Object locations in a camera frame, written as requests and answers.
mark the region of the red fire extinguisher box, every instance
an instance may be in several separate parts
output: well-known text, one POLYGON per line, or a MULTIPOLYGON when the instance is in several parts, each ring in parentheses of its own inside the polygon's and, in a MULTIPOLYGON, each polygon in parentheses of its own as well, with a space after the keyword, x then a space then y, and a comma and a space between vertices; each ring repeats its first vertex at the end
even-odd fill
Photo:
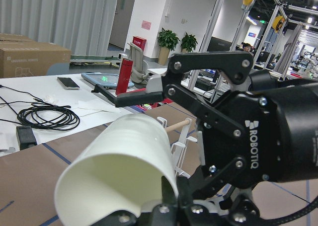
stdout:
POLYGON ((142 37, 139 37, 139 36, 134 36, 133 37, 133 43, 140 47, 143 51, 145 49, 145 45, 146 45, 146 39, 142 38, 142 37))

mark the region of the red thermos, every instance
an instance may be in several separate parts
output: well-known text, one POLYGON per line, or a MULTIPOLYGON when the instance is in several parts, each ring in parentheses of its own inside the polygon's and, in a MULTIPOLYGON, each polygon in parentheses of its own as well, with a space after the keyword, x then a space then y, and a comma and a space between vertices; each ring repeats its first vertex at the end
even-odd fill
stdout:
POLYGON ((125 93, 127 91, 133 63, 134 62, 130 59, 125 59, 125 58, 123 59, 123 62, 121 63, 118 83, 116 87, 116 95, 120 93, 125 93))

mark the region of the office chair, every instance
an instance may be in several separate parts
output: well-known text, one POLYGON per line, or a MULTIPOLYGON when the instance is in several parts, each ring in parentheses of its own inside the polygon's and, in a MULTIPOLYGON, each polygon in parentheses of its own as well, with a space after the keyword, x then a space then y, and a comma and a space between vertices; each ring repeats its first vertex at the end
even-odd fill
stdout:
POLYGON ((130 79, 134 83, 146 85, 149 73, 148 64, 146 61, 144 61, 144 52, 132 42, 128 43, 128 45, 130 45, 129 58, 134 62, 130 79))

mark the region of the white paper cup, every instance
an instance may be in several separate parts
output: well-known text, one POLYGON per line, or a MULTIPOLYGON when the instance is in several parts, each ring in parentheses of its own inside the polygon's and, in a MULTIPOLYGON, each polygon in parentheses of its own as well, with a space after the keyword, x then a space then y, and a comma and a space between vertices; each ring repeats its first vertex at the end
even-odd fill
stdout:
POLYGON ((60 176, 55 208, 65 226, 87 226, 117 210, 139 217, 141 206, 161 200, 161 177, 177 196, 168 136, 144 114, 114 121, 60 176))

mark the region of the white curtain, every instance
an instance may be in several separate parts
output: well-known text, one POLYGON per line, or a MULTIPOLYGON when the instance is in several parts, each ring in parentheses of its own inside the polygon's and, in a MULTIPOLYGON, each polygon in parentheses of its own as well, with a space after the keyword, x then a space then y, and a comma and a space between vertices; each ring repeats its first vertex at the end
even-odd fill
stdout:
POLYGON ((0 0, 0 32, 106 55, 117 0, 0 0))

